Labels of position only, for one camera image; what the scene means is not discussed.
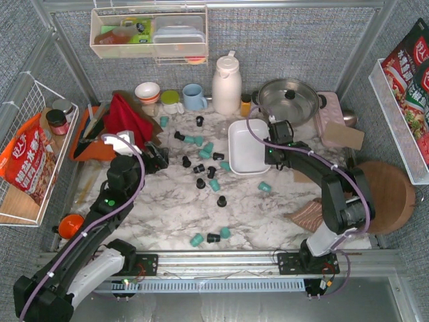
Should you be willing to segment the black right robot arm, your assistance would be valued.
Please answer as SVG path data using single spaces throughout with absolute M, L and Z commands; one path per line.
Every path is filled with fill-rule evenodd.
M 347 170 L 314 153 L 304 142 L 294 142 L 289 121 L 269 123 L 268 131 L 263 141 L 265 163 L 278 170 L 297 170 L 321 188 L 322 223 L 299 251 L 300 264 L 308 272 L 346 237 L 369 229 L 375 218 L 371 189 L 360 168 Z

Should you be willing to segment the brown cardboard square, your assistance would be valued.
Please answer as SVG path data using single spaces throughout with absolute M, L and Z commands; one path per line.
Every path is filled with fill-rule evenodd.
M 312 183 L 313 180 L 308 178 L 305 174 L 294 170 L 293 171 L 294 174 L 294 182 L 298 182 L 298 183 Z

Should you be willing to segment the striped pink knit cloth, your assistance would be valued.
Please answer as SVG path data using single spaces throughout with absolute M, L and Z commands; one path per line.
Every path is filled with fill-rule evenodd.
M 324 222 L 322 218 L 322 200 L 315 198 L 307 202 L 301 209 L 284 215 L 298 227 L 314 233 Z

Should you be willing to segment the white rectangular storage basket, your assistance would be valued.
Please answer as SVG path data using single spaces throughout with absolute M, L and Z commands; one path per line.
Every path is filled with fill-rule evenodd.
M 265 145 L 256 140 L 247 127 L 247 120 L 234 121 L 228 129 L 229 166 L 238 175 L 267 172 Z

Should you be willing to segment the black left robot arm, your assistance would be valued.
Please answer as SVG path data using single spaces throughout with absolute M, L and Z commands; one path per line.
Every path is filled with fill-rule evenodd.
M 69 321 L 108 277 L 144 273 L 135 247 L 126 241 L 115 239 L 101 254 L 97 250 L 131 212 L 145 175 L 154 172 L 151 158 L 137 148 L 111 161 L 107 180 L 78 231 L 32 278 L 21 276 L 15 282 L 15 313 L 20 321 Z

